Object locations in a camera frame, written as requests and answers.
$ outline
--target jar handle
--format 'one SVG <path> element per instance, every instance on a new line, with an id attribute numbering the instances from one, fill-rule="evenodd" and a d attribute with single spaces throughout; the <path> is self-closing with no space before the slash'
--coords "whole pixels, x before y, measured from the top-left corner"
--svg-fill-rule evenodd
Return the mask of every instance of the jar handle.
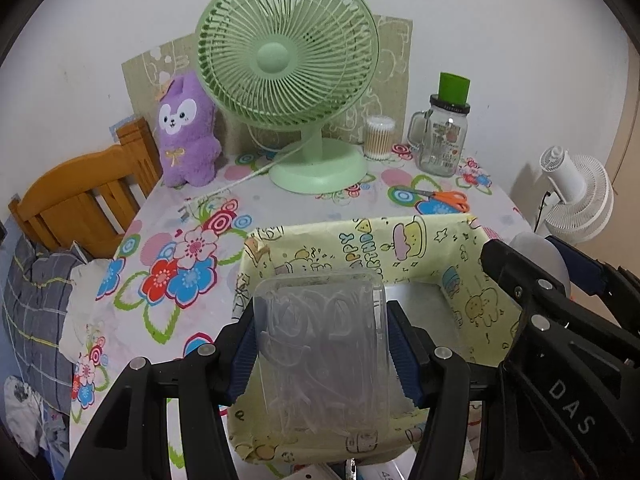
<path id="1" fill-rule="evenodd" d="M 427 132 L 427 119 L 429 118 L 429 115 L 431 115 L 430 110 L 421 110 L 411 116 L 411 120 L 409 121 L 409 129 L 406 133 L 406 140 L 411 146 L 412 150 L 420 150 L 420 145 L 422 143 L 422 140 L 424 139 L 424 134 Z M 424 126 L 422 128 L 422 131 L 418 131 L 417 129 L 414 131 L 416 119 L 418 118 L 418 116 L 421 116 L 424 119 Z"/>

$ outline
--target fan center cap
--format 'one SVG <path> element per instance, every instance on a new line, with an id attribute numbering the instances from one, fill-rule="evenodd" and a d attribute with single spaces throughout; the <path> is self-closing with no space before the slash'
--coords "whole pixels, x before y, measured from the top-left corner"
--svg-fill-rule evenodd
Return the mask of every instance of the fan center cap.
<path id="1" fill-rule="evenodd" d="M 277 74 L 289 65 L 291 54 L 283 44 L 271 41 L 258 49 L 256 61 L 260 70 L 267 74 Z"/>

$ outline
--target scissors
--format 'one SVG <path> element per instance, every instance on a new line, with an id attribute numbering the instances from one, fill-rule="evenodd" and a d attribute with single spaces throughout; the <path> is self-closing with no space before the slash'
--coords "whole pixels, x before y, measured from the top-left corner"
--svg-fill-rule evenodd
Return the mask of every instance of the scissors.
<path id="1" fill-rule="evenodd" d="M 457 209 L 461 213 L 469 212 L 469 204 L 466 202 L 466 195 L 459 191 L 423 191 L 421 189 L 414 189 L 408 186 L 394 186 L 395 189 L 400 191 L 407 191 L 416 195 L 425 196 L 427 198 L 433 198 L 452 208 Z"/>

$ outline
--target wooden headboard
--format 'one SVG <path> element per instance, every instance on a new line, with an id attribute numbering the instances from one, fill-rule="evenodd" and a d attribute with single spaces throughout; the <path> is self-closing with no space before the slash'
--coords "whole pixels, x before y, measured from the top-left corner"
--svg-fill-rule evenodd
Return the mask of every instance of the wooden headboard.
<path id="1" fill-rule="evenodd" d="M 22 231 L 47 249 L 76 240 L 95 258 L 111 258 L 122 241 L 92 191 L 100 194 L 123 231 L 140 209 L 124 178 L 133 176 L 149 196 L 162 175 L 148 124 L 138 119 L 117 130 L 120 144 L 82 155 L 47 171 L 9 210 Z"/>

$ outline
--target blue wall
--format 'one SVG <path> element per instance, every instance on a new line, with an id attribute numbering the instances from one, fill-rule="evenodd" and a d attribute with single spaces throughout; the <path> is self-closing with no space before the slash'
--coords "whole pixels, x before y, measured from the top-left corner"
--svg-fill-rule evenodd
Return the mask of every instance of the blue wall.
<path id="1" fill-rule="evenodd" d="M 7 236 L 2 245 L 0 245 L 0 306 L 2 306 L 2 318 L 4 318 L 4 286 L 6 284 L 6 277 L 14 257 L 15 246 L 20 238 L 20 228 L 12 217 L 7 219 L 4 227 L 7 230 Z M 14 348 L 3 326 L 0 328 L 0 418 L 2 418 L 3 424 L 6 423 L 4 411 L 4 380 L 9 375 L 19 377 L 20 368 L 18 368 L 15 360 Z"/>

